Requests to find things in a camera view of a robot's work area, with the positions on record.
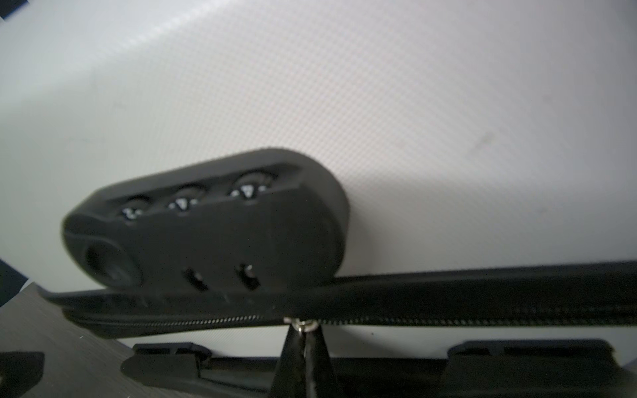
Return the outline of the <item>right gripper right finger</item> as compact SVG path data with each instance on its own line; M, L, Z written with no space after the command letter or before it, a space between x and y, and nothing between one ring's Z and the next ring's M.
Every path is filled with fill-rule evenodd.
M322 328L305 333L305 396L310 398L341 398L345 393L333 370Z

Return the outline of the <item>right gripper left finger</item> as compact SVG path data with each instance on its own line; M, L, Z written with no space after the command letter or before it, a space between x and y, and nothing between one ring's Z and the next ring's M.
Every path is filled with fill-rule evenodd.
M269 398L305 397L305 334L290 326L275 367Z

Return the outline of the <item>white suitcase black lining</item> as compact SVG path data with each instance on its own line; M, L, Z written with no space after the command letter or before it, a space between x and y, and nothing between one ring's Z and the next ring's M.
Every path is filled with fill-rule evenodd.
M633 397L633 1L4 1L1 258L127 378Z

